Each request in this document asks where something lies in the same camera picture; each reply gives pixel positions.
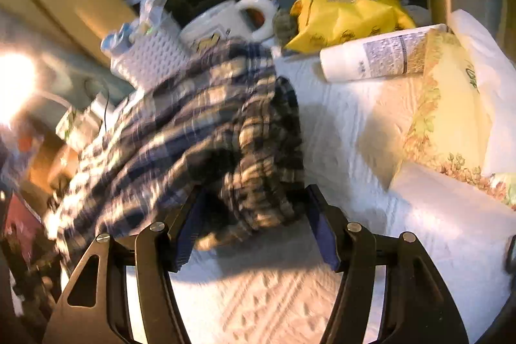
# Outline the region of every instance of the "silver screw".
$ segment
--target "silver screw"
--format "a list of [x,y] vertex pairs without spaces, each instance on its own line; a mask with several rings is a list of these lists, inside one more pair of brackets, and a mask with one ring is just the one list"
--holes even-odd
[[416,235],[414,235],[412,232],[403,232],[402,237],[407,242],[415,242],[416,240]]
[[163,222],[154,222],[151,225],[151,231],[153,232],[161,232],[164,229],[164,223]]
[[348,223],[348,231],[350,232],[360,232],[362,230],[362,225],[357,222],[349,222]]
[[103,242],[109,241],[109,238],[110,238],[109,233],[101,233],[100,235],[97,236],[96,241],[98,243],[103,243]]

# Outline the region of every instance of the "light bulb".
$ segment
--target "light bulb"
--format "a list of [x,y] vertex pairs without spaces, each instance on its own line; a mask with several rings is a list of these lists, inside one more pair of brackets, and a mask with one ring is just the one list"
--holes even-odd
[[32,95],[35,71],[32,60],[17,53],[0,55],[0,123],[6,125]]

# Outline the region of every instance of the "white basket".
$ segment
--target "white basket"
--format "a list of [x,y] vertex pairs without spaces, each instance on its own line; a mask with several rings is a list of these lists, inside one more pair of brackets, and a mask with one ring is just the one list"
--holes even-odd
[[111,72],[145,92],[184,67],[190,51],[179,39],[181,28],[167,16],[152,34],[140,37],[125,53],[113,59]]

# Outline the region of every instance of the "yellow plastic bag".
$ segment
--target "yellow plastic bag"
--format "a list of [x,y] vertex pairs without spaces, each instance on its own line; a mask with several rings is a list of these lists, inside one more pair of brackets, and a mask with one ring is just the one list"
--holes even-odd
[[301,53],[415,28],[398,0],[297,0],[291,15],[298,18],[299,34],[285,47]]

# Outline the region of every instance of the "plaid fabric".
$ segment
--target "plaid fabric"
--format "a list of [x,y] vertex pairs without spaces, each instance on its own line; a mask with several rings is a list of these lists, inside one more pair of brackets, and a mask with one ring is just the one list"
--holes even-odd
[[58,209],[68,269],[99,233],[138,233],[195,185],[233,221],[208,248],[297,214],[287,199],[304,186],[297,99],[259,44],[227,42],[192,59],[83,151]]

